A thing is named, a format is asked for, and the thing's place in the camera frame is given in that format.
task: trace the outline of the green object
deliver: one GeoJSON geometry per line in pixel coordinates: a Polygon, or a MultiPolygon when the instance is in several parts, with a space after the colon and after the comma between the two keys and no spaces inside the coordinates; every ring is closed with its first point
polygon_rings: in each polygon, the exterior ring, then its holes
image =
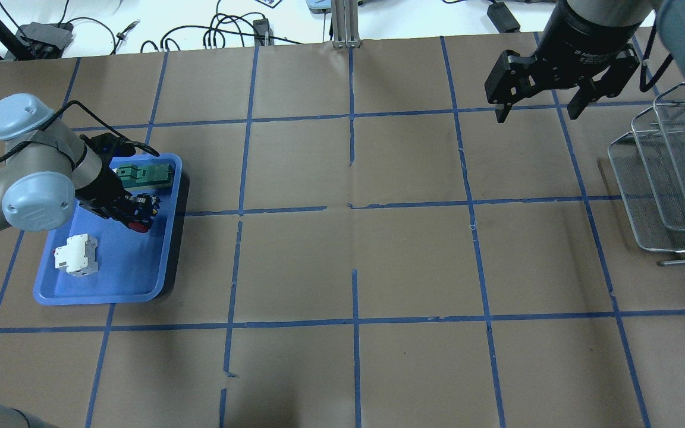
{"type": "Polygon", "coordinates": [[[153,189],[170,187],[174,182],[174,169],[168,163],[158,165],[121,165],[116,174],[125,189],[153,189]]]}

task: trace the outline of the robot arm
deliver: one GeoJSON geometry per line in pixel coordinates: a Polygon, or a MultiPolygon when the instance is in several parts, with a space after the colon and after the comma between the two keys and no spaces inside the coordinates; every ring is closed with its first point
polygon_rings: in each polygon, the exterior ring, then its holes
{"type": "Polygon", "coordinates": [[[60,227],[73,215],[74,199],[98,216],[148,231],[159,198],[132,196],[109,168],[114,155],[132,155],[134,144],[109,133],[78,137],[54,116],[33,95],[0,101],[0,140],[10,154],[0,168],[0,231],[60,227]]]}
{"type": "Polygon", "coordinates": [[[601,97],[617,97],[641,65],[628,41],[652,9],[660,38],[685,75],[685,0],[560,0],[531,56],[504,51],[493,66],[485,89],[498,122],[517,101],[542,90],[578,86],[567,106],[571,119],[601,97]]]}

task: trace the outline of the red object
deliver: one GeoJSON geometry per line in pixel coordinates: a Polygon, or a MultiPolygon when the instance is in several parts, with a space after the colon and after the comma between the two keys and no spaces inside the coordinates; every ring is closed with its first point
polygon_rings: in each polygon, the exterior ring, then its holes
{"type": "Polygon", "coordinates": [[[139,233],[147,233],[149,231],[142,223],[138,222],[128,223],[128,228],[133,231],[138,231],[139,233]]]}

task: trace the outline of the white plastic component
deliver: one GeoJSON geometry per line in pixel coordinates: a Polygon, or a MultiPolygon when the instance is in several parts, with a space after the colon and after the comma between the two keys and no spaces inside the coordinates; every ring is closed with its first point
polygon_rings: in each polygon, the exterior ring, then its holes
{"type": "Polygon", "coordinates": [[[0,100],[0,139],[8,140],[35,130],[55,111],[31,94],[14,94],[0,100]]]}
{"type": "Polygon", "coordinates": [[[76,188],[70,178],[43,171],[14,182],[2,198],[7,222],[25,231],[52,230],[72,216],[76,188]]]}
{"type": "Polygon", "coordinates": [[[97,238],[87,233],[68,238],[67,246],[55,249],[55,269],[78,277],[97,272],[97,238]]]}

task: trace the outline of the blue tray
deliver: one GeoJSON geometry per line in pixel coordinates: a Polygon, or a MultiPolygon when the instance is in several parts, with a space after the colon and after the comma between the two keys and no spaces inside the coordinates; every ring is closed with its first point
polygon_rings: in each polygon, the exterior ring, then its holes
{"type": "Polygon", "coordinates": [[[168,163],[174,168],[174,185],[164,189],[139,190],[161,198],[160,210],[147,233],[129,230],[115,220],[102,219],[78,206],[73,218],[52,230],[46,238],[39,273],[33,285],[33,298],[40,304],[133,303],[155,298],[168,270],[168,256],[174,233],[177,202],[181,187],[181,159],[171,153],[159,158],[135,155],[112,160],[111,168],[124,163],[153,165],[168,163]],[[97,238],[99,271],[77,278],[55,269],[55,248],[64,246],[68,236],[88,233],[97,238]]]}

